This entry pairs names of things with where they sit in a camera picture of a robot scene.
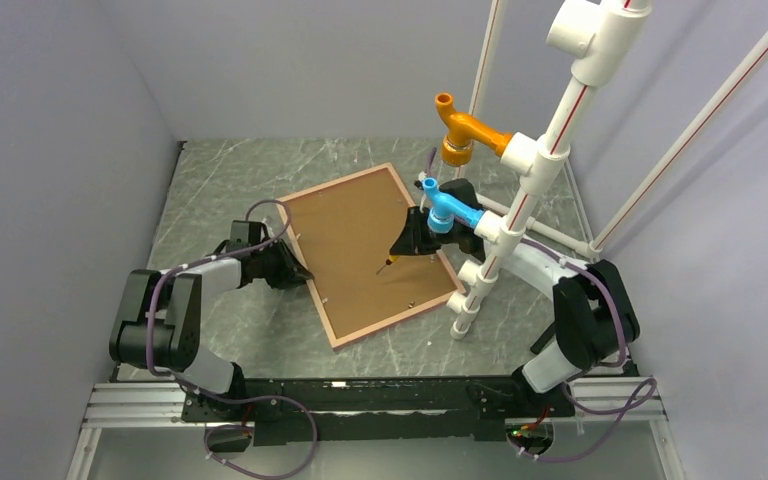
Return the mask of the pink picture frame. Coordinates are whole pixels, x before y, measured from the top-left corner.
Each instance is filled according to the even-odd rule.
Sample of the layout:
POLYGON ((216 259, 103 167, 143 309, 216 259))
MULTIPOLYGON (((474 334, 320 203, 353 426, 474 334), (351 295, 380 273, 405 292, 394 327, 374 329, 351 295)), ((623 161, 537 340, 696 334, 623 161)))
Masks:
POLYGON ((386 265, 413 206, 390 163, 282 197, 287 242, 312 273, 307 286, 328 342, 339 349, 464 292, 446 255, 386 265))

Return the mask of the orange handled screwdriver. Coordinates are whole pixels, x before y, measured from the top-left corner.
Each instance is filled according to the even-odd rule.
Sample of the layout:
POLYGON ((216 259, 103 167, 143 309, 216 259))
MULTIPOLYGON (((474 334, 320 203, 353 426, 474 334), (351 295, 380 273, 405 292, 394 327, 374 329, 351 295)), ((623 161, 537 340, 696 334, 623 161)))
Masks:
POLYGON ((381 272, 382 272, 382 271, 383 271, 385 268, 387 268, 388 266, 391 266, 391 265, 393 265, 393 264, 394 264, 394 263, 395 263, 395 262, 396 262, 398 259, 399 259, 399 257, 398 257, 398 256, 395 256, 395 255, 389 255, 389 256, 387 257, 387 259, 385 260, 385 263, 384 263, 384 264, 383 264, 383 265, 382 265, 380 268, 378 268, 378 269, 376 270, 375 274, 376 274, 376 275, 379 275, 379 274, 380 274, 380 273, 381 273, 381 272))

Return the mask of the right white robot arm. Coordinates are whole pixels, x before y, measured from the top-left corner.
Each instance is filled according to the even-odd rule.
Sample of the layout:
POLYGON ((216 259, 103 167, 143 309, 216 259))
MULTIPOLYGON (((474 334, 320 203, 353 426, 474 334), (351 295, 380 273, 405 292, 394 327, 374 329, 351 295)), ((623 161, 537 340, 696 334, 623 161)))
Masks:
POLYGON ((429 204, 408 209, 405 225, 389 249, 389 263, 457 245, 469 257, 457 276, 470 290, 453 294, 447 305, 468 318, 478 313, 480 295, 491 290, 502 268, 552 301, 554 321, 546 331, 547 343, 533 348, 533 358, 516 373, 522 381, 510 391, 517 411, 534 415, 561 384, 598 366, 624 364, 640 326, 612 263, 587 264, 509 229, 505 218, 481 209, 474 187, 465 179, 439 183, 421 175, 415 184, 429 204))

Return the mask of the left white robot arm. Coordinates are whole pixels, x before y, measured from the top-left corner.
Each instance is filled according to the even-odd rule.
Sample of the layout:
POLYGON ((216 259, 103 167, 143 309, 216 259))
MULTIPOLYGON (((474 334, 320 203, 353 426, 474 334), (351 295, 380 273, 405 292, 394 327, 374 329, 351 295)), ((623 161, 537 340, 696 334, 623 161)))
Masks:
POLYGON ((235 220, 229 239, 193 264, 129 273, 109 339, 110 357, 205 391, 218 417, 235 419, 248 402, 245 377, 239 365, 202 345, 206 304, 255 280, 286 290, 313 277, 265 223, 235 220))

